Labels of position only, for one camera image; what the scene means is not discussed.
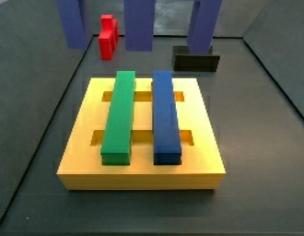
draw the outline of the toy block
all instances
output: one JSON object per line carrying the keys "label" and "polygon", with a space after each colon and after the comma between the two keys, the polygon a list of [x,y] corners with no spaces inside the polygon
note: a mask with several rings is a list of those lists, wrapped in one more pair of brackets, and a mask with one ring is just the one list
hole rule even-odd
{"label": "toy block", "polygon": [[115,38],[115,25],[114,25],[114,19],[113,19],[113,15],[102,15],[101,16],[101,25],[102,25],[102,31],[110,31],[111,32],[111,51],[115,50],[117,48],[117,38]]}
{"label": "toy block", "polygon": [[71,49],[86,49],[91,39],[85,0],[55,0],[66,43]]}
{"label": "toy block", "polygon": [[107,30],[114,29],[113,15],[102,15],[101,16],[101,25],[102,25],[102,31],[107,31]]}
{"label": "toy block", "polygon": [[57,169],[69,190],[215,189],[225,176],[213,128],[194,78],[173,78],[182,140],[182,164],[153,165],[151,79],[135,79],[130,165],[102,165],[102,139],[114,78],[93,78]]}
{"label": "toy block", "polygon": [[169,71],[154,71],[151,81],[153,164],[179,165],[182,146]]}
{"label": "toy block", "polygon": [[102,60],[113,59],[111,31],[102,31],[97,38]]}
{"label": "toy block", "polygon": [[115,41],[119,40],[119,28],[118,28],[118,21],[113,19],[113,25],[114,25],[114,34],[115,34]]}
{"label": "toy block", "polygon": [[155,0],[123,0],[125,48],[151,51]]}
{"label": "toy block", "polygon": [[129,165],[134,112],[135,72],[118,71],[103,131],[103,165]]}
{"label": "toy block", "polygon": [[186,37],[190,53],[207,54],[221,4],[222,0],[197,0],[193,3]]}
{"label": "toy block", "polygon": [[174,71],[215,72],[219,55],[213,54],[213,47],[207,54],[191,54],[186,46],[173,46],[171,64]]}

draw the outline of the green bar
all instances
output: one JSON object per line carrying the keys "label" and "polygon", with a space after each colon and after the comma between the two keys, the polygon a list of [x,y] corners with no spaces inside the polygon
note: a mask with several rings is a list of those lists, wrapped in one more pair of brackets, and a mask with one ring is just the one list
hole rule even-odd
{"label": "green bar", "polygon": [[135,71],[118,71],[101,148],[103,165],[130,165],[134,95]]}

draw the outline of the gray floor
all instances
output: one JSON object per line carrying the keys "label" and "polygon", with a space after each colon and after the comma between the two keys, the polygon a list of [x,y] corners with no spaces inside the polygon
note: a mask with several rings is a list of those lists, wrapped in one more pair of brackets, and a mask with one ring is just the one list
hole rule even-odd
{"label": "gray floor", "polygon": [[111,62],[91,42],[0,233],[304,232],[304,121],[241,40],[214,40],[214,74],[175,75],[198,78],[209,109],[227,171],[214,192],[69,192],[55,177],[90,76],[170,69],[171,46],[183,42],[155,38],[153,53],[130,53],[121,39]]}

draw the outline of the purple pillar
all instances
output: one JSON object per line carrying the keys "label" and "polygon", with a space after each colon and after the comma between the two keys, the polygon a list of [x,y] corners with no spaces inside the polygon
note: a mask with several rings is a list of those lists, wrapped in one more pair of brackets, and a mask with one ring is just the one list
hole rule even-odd
{"label": "purple pillar", "polygon": [[221,4],[222,0],[194,1],[186,38],[190,53],[207,54]]}
{"label": "purple pillar", "polygon": [[155,0],[123,0],[125,47],[151,51]]}
{"label": "purple pillar", "polygon": [[55,0],[67,46],[86,49],[93,37],[85,0]]}

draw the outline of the yellow base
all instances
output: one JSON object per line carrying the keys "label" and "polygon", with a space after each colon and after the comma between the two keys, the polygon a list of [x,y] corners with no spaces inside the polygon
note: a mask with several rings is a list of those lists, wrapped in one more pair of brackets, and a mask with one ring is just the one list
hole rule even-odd
{"label": "yellow base", "polygon": [[153,165],[151,79],[135,79],[130,166],[103,166],[101,144],[114,78],[87,85],[57,176],[70,190],[215,189],[225,175],[213,129],[194,78],[173,78],[182,164]]}

